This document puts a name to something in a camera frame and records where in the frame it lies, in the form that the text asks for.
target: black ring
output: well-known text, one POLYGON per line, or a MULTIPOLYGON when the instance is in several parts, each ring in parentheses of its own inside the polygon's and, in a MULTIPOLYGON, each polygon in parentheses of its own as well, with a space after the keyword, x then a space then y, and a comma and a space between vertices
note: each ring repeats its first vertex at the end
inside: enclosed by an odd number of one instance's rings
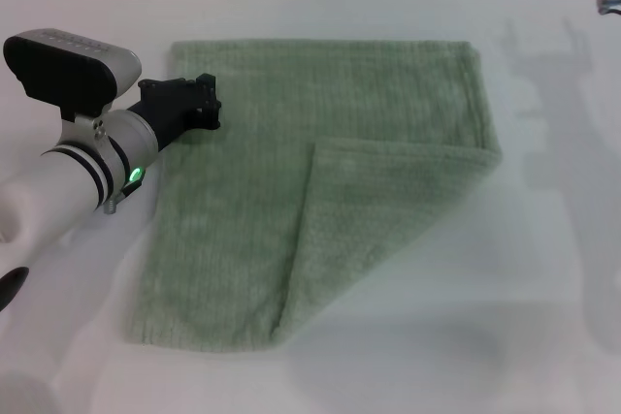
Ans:
POLYGON ((104 185, 102 184, 101 179, 99 178, 99 174, 97 174, 97 171, 93 169, 92 165, 90 165, 86 160, 84 160, 84 158, 78 153, 74 152, 73 150, 66 149, 64 147, 55 147, 54 149, 50 149, 49 151, 44 152, 44 154, 47 154, 49 152, 59 152, 61 154, 68 155, 69 157, 74 159, 76 162, 78 162, 80 165, 82 165, 86 169, 86 171, 89 172, 90 175, 93 177, 93 181, 95 181, 95 186, 97 186, 97 193, 99 194, 99 203, 97 204, 97 207, 102 205, 102 203, 104 202, 104 185))
POLYGON ((122 149, 120 145, 118 145, 118 143, 115 140, 112 139, 112 137, 108 136, 108 139, 110 140, 110 144, 113 146, 114 150, 118 154, 118 158, 123 164, 123 169, 125 169, 125 182, 127 182, 129 181, 129 176, 131 175, 131 172, 129 170, 129 160, 127 159, 127 155, 125 155, 125 151, 122 149))
POLYGON ((104 162, 104 159, 102 159, 101 156, 97 152, 95 152, 93 149, 91 149, 90 147, 86 145, 82 145, 80 143, 74 143, 73 141, 63 141, 62 143, 67 144, 67 145, 72 145, 73 147, 79 150, 83 150, 95 162, 97 162, 97 165, 99 165, 99 168, 104 173, 104 177, 106 178, 106 181, 108 182, 108 197, 105 200, 107 201, 114 192, 114 179, 113 179, 113 174, 110 172, 110 169, 106 165, 106 162, 104 162))

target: towel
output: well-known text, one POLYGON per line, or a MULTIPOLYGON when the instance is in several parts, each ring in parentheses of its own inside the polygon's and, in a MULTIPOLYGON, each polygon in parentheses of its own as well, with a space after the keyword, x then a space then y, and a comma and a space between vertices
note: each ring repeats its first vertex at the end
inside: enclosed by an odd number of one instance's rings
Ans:
POLYGON ((222 127, 165 151, 132 341, 269 348, 500 160, 468 43, 190 42, 172 57, 175 76, 216 76, 222 127))

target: white surface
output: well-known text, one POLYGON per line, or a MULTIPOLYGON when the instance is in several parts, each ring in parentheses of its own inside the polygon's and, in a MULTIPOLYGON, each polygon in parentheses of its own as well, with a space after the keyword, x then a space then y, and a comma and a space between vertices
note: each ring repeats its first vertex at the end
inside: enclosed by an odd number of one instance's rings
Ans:
MULTIPOLYGON (((0 313, 0 412, 617 414, 621 20, 594 2, 0 0, 1 38, 68 29, 134 50, 153 79, 178 40, 469 40, 505 152, 454 217, 289 344, 232 356, 123 342, 151 171, 116 216, 48 251, 0 313)), ((4 63, 0 89, 5 176, 60 122, 4 63)), ((117 104, 137 99, 134 87, 117 104)))

